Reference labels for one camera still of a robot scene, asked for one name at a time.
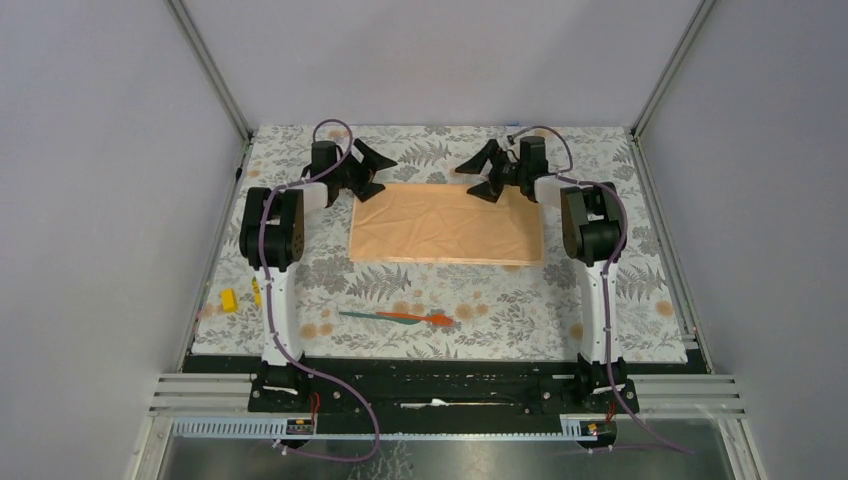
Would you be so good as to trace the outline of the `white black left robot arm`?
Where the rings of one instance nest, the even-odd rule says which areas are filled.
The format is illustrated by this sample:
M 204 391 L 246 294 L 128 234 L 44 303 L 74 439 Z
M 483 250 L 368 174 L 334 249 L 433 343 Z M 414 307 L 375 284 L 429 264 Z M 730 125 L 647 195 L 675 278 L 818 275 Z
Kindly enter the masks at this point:
M 299 339 L 296 273 L 305 251 L 305 217 L 334 204 L 347 189 L 360 201 L 385 190 L 374 181 L 392 160 L 354 139 L 347 148 L 315 141 L 300 177 L 274 188 L 248 189 L 239 233 L 239 251 L 254 272 L 263 308 L 262 364 L 272 371 L 272 398 L 288 411 L 309 401 L 308 377 L 338 380 L 303 363 Z

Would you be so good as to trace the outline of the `orange cloth napkin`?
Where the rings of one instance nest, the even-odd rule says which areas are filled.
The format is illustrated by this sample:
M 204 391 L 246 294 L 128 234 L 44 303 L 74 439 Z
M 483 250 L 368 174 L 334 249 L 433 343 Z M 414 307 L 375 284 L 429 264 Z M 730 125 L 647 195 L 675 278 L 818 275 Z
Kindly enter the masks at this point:
M 537 266 L 544 262 L 539 204 L 516 187 L 490 203 L 462 184 L 388 184 L 353 207 L 355 262 Z

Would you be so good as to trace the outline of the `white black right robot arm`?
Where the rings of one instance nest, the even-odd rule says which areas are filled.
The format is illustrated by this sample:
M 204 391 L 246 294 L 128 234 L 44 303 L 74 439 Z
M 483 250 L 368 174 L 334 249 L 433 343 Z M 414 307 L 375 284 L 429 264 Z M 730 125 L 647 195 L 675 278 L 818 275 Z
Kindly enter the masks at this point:
M 573 396 L 583 410 L 597 412 L 612 398 L 621 400 L 628 381 L 614 299 L 628 238 L 626 210 L 614 184 L 552 172 L 542 137 L 525 137 L 518 145 L 519 155 L 512 160 L 503 143 L 491 139 L 455 171 L 488 171 L 483 182 L 467 190 L 479 199 L 495 203 L 507 186 L 515 186 L 530 201 L 559 209 L 562 244 L 575 263 L 584 328 Z

